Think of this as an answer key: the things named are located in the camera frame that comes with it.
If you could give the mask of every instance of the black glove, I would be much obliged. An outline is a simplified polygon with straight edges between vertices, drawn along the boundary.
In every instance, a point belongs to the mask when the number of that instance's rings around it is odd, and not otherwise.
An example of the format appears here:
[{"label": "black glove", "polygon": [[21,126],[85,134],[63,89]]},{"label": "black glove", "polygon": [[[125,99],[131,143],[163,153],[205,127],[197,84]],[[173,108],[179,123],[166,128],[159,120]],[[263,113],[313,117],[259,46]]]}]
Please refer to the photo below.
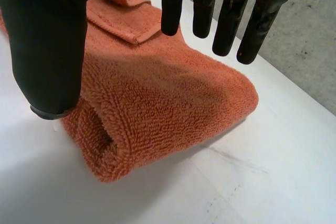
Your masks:
[{"label": "black glove", "polygon": [[[256,0],[247,29],[241,40],[237,59],[250,64],[257,56],[264,39],[276,18],[280,7],[287,0]],[[213,52],[226,56],[231,50],[234,38],[247,0],[224,0],[219,15]],[[215,0],[194,0],[193,32],[205,38],[210,31]],[[167,35],[177,32],[182,10],[182,0],[162,0],[162,31]]]},{"label": "black glove", "polygon": [[66,116],[79,99],[87,0],[0,0],[13,74],[41,118]]}]

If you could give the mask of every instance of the towel fold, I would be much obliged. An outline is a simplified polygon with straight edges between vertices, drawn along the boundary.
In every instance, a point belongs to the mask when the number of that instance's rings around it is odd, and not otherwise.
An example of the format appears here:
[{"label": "towel fold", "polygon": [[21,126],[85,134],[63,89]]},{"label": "towel fold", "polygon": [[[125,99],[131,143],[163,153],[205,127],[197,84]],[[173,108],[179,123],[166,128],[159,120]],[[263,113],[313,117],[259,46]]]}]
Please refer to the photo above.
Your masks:
[{"label": "towel fold", "polygon": [[81,96],[62,124],[92,172],[111,182],[201,143],[256,108],[238,71],[160,32],[147,0],[89,0]]}]

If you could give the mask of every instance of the white table surface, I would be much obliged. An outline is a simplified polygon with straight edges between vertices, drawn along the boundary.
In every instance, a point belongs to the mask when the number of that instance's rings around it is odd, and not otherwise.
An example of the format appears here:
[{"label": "white table surface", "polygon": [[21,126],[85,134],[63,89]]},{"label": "white table surface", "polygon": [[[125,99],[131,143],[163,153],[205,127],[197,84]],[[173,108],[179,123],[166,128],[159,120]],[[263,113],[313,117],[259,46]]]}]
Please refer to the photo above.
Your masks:
[{"label": "white table surface", "polygon": [[112,184],[94,178],[59,122],[30,112],[0,36],[0,223],[336,223],[336,117],[260,56],[239,64],[238,39],[229,56],[215,56],[216,25],[207,39],[194,37],[184,0],[186,42],[244,73],[257,110]]}]

